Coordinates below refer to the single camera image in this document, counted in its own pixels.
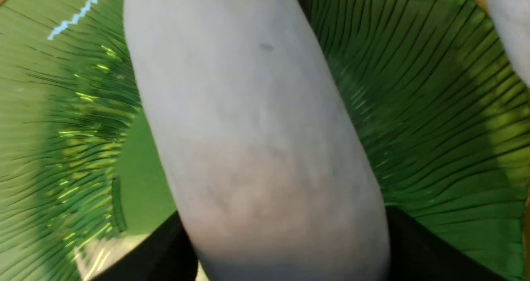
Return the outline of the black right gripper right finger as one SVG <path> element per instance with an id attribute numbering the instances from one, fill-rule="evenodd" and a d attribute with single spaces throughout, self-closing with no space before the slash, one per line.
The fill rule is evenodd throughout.
<path id="1" fill-rule="evenodd" d="M 389 281 L 504 281 L 436 236 L 405 211 L 386 207 L 390 234 Z"/>

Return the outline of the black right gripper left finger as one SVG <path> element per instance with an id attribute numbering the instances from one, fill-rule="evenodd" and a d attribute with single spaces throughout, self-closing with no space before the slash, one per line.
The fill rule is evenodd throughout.
<path id="1" fill-rule="evenodd" d="M 198 259 L 175 211 L 125 257 L 94 281 L 194 281 Z"/>

